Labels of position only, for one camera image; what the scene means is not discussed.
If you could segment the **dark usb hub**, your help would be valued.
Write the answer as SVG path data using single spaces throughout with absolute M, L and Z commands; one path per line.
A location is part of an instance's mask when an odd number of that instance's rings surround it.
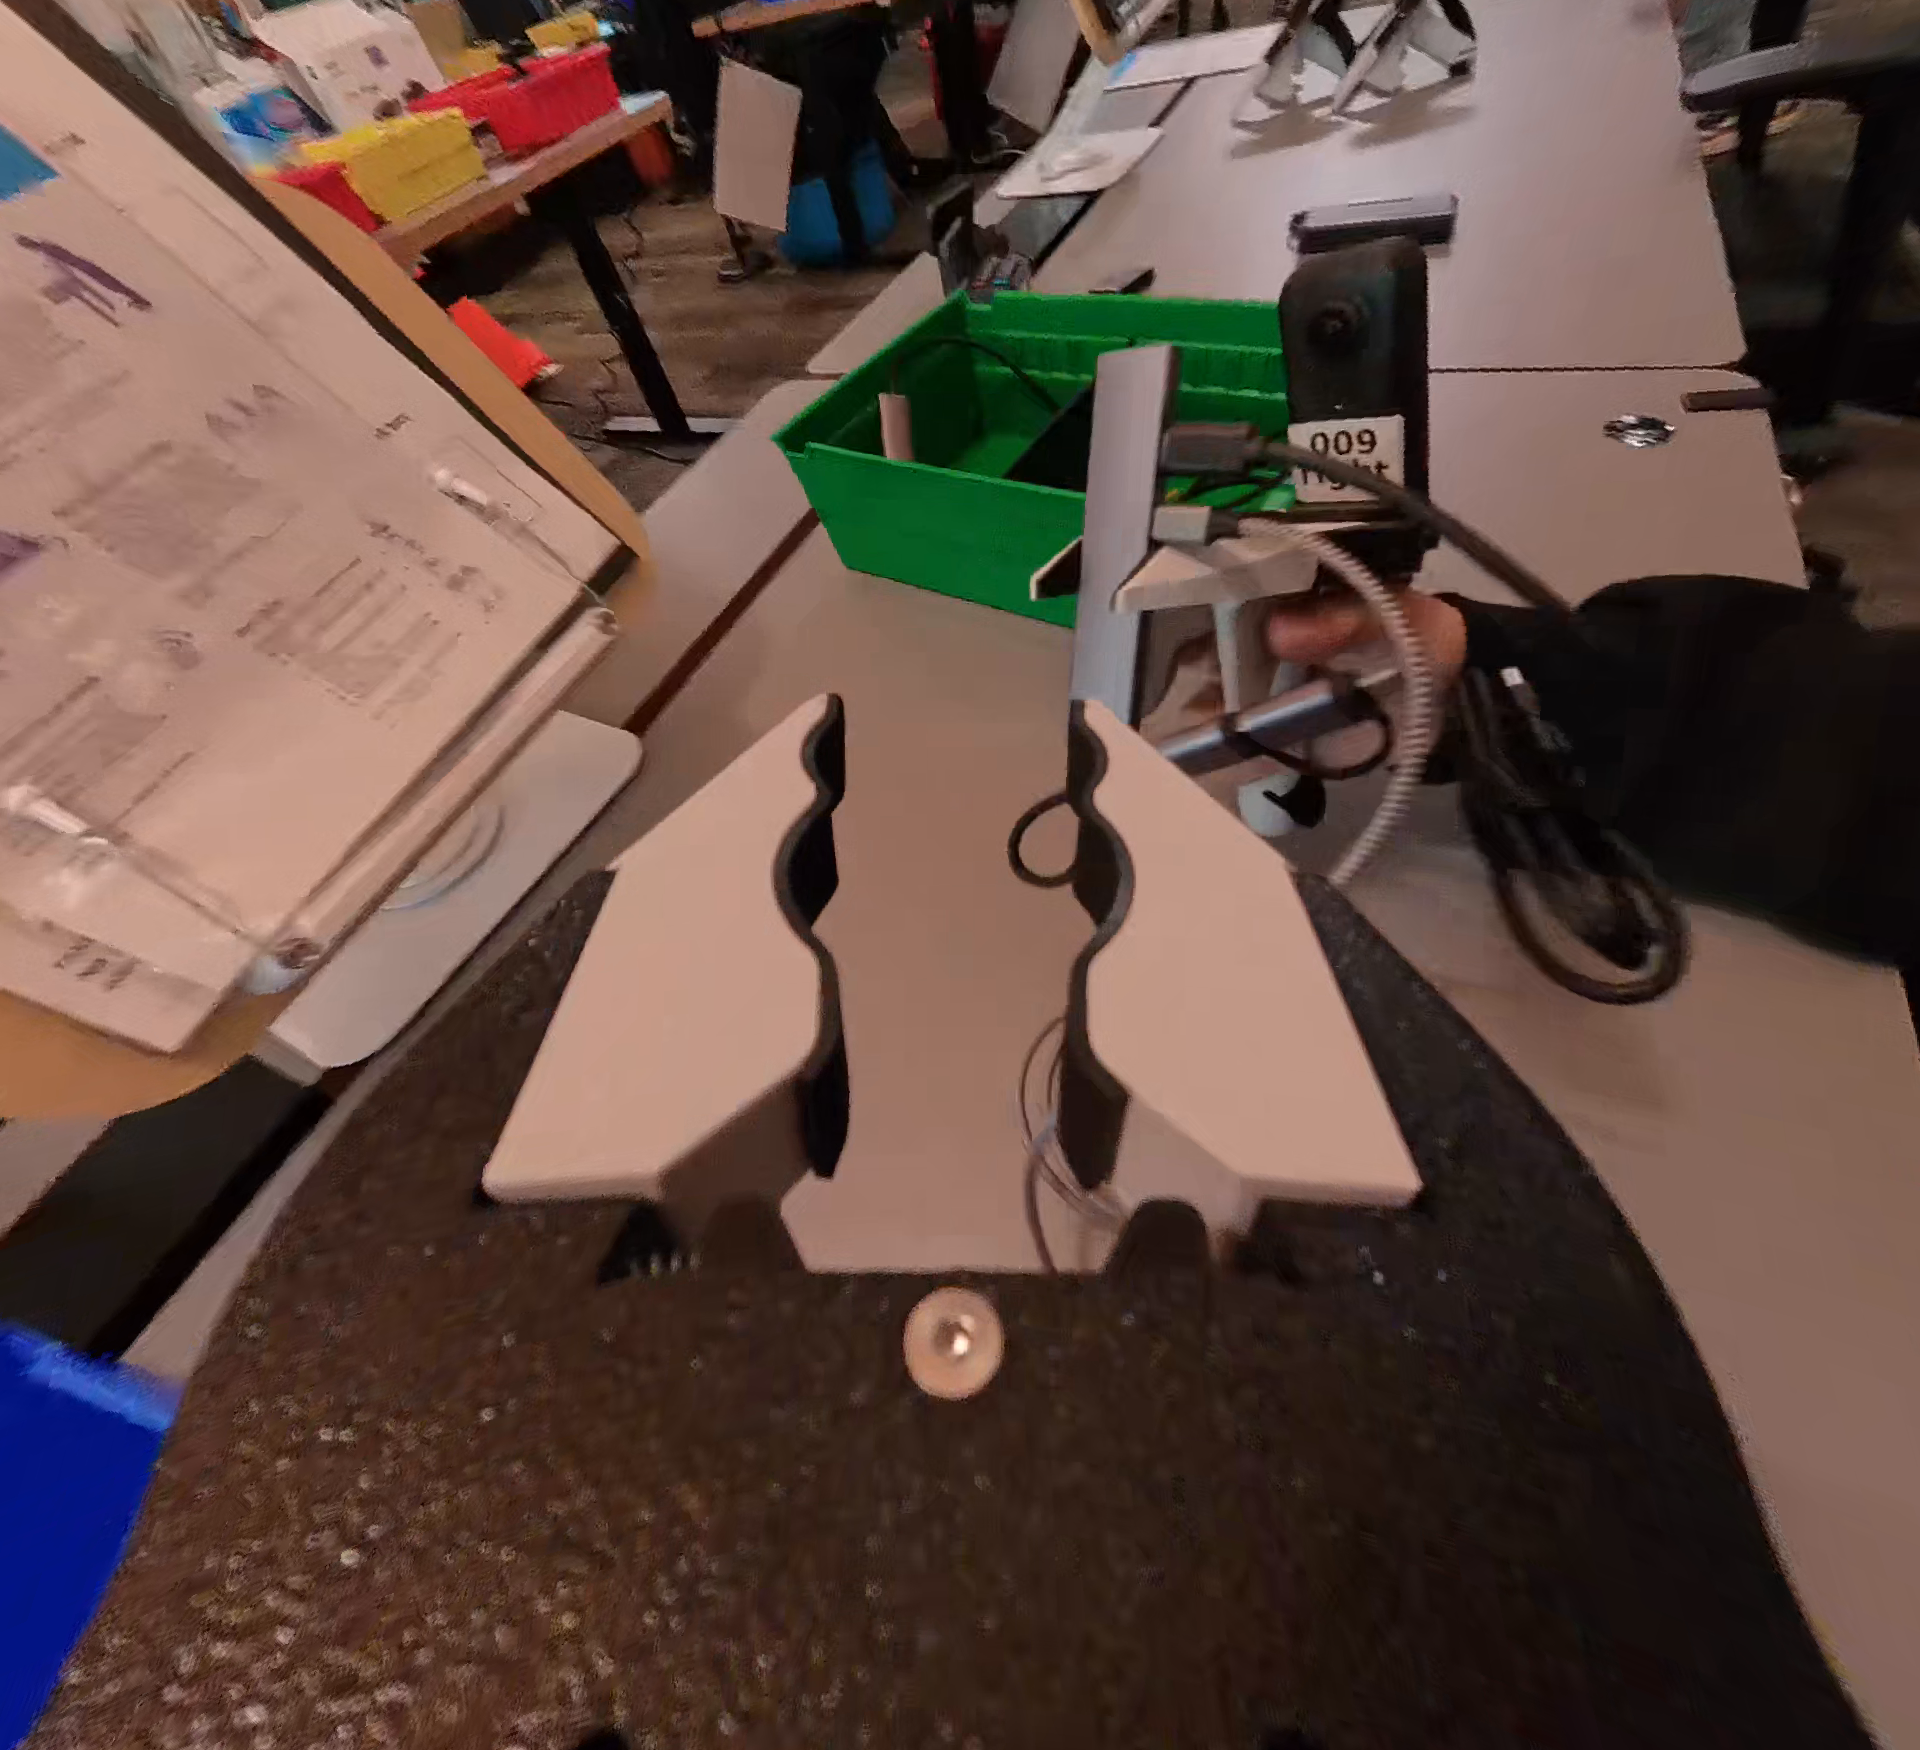
M 1286 239 L 1297 252 L 1354 251 L 1366 242 L 1413 242 L 1444 246 L 1459 212 L 1457 192 L 1392 194 L 1342 203 L 1302 206 L 1286 220 Z

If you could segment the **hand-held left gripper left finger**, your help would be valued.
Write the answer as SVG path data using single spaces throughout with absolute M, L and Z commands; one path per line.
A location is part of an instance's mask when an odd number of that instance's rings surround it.
M 641 833 L 484 1164 L 501 1205 L 782 1199 L 848 1140 L 845 707 L 811 697 Z

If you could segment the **black office chair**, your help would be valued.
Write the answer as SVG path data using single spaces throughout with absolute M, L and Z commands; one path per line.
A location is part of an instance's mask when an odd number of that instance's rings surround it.
M 1731 112 L 1736 166 L 1761 176 L 1767 128 L 1784 104 L 1837 104 L 1853 114 L 1853 158 L 1843 184 L 1824 302 L 1808 324 L 1761 324 L 1741 370 L 1772 393 L 1777 428 L 1830 432 L 1839 403 L 1863 399 L 1887 373 L 1887 333 L 1870 304 L 1902 228 L 1918 220 L 1918 28 L 1900 33 L 1804 36 L 1811 0 L 1757 0 L 1746 48 L 1680 84 L 1693 114 Z

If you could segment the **orange cone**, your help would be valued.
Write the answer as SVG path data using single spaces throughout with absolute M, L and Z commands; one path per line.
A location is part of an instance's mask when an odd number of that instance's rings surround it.
M 474 298 L 454 298 L 447 307 L 448 321 L 474 346 L 517 393 L 532 393 L 555 379 L 562 366 L 529 336 L 516 333 Z

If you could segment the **person's right hand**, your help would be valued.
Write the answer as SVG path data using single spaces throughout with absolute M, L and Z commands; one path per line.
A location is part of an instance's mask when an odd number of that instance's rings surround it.
M 1402 589 L 1400 612 L 1421 646 L 1427 682 L 1444 697 L 1469 662 L 1469 618 L 1448 599 Z M 1264 612 L 1264 646 L 1274 662 L 1303 668 L 1358 665 L 1375 643 L 1391 646 L 1378 612 L 1356 592 L 1297 592 Z

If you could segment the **orange-tipped black cables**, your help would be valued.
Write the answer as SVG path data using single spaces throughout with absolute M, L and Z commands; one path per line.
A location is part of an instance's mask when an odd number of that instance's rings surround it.
M 1443 540 L 1522 599 L 1541 618 L 1571 623 L 1571 603 L 1543 579 L 1427 495 L 1303 442 L 1260 439 L 1248 425 L 1178 423 L 1159 474 L 1187 501 L 1208 489 L 1294 485 L 1286 525 L 1307 524 L 1307 479 L 1374 501 L 1421 540 Z M 1633 1008 L 1673 993 L 1687 970 L 1690 930 L 1666 884 L 1591 806 L 1559 730 L 1519 658 L 1464 658 L 1440 685 L 1436 662 L 1408 685 L 1427 710 L 1421 761 L 1440 757 L 1459 789 L 1463 819 L 1490 878 L 1499 915 L 1525 957 L 1556 987 Z

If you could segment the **white stand base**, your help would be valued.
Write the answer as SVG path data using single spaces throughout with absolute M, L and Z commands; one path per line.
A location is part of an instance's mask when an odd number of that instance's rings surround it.
M 392 1045 L 637 777 L 641 740 L 555 713 L 427 846 L 254 1045 L 311 1084 Z

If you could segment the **white square panel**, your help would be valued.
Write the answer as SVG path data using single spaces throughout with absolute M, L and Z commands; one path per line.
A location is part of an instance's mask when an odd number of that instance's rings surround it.
M 997 114 L 1043 134 L 1079 48 L 1081 33 L 1067 0 L 1015 0 L 985 88 Z
M 802 88 L 725 56 L 716 72 L 712 199 L 745 228 L 785 230 Z

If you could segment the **red plastic bin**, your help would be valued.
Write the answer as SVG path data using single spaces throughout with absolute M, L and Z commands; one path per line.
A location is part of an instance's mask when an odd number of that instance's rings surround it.
M 619 110 L 609 46 L 601 39 L 550 56 L 522 56 L 406 99 L 412 114 L 457 112 L 491 131 L 503 158 L 550 150 L 595 117 Z
M 378 235 L 382 220 L 349 182 L 349 171 L 336 161 L 303 163 L 271 171 L 271 184 L 299 192 L 309 200 L 324 203 L 352 228 Z

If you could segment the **white cardboard box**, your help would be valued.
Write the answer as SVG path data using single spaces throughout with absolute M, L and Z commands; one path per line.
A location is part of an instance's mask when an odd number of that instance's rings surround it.
M 417 23 L 392 6 L 311 0 L 260 15 L 254 36 L 332 131 L 402 114 L 447 84 Z

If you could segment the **person's right forearm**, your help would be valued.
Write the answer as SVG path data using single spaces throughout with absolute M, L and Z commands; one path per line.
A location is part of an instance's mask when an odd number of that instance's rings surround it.
M 1913 623 L 1736 576 L 1610 584 L 1569 612 L 1443 603 L 1677 895 L 1918 976 Z

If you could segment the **grey usb hub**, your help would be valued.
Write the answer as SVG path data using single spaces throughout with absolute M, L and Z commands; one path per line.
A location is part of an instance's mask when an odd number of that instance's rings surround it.
M 1374 730 L 1371 747 L 1351 761 L 1322 761 L 1310 747 L 1336 730 Z M 1188 777 L 1215 773 L 1241 760 L 1270 760 L 1302 777 L 1365 777 L 1392 747 L 1392 723 L 1375 692 L 1342 675 L 1312 675 L 1260 704 L 1225 710 L 1158 743 L 1159 757 Z
M 1116 606 L 1119 587 L 1158 550 L 1159 446 L 1178 387 L 1181 353 L 1172 346 L 1135 346 L 1096 359 L 1067 697 L 1105 704 L 1128 728 L 1165 698 L 1181 646 L 1178 612 Z

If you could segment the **black white tabletop device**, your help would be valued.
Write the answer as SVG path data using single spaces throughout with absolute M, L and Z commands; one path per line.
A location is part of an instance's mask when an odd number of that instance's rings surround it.
M 1348 28 L 1345 0 L 1289 0 L 1277 33 L 1260 56 L 1260 76 L 1234 105 L 1231 125 L 1264 128 L 1302 91 L 1307 66 L 1328 68 L 1336 79 L 1354 66 L 1356 39 Z
M 1329 114 L 1348 117 L 1402 94 L 1415 64 L 1443 79 L 1476 75 L 1476 28 L 1463 0 L 1391 0 L 1336 79 Z

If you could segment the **green plastic bin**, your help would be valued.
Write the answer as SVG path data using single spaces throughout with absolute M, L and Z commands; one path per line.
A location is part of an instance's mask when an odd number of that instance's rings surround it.
M 864 576 L 1074 623 L 1034 572 L 1081 536 L 1109 351 L 1172 346 L 1181 420 L 1286 432 L 1274 298 L 946 295 L 778 432 L 837 559 Z

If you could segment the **laminated exercise sheet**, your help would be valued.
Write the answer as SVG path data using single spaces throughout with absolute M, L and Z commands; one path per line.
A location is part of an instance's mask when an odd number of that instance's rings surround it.
M 80 171 L 3 131 L 3 907 L 228 993 L 614 618 L 402 465 Z

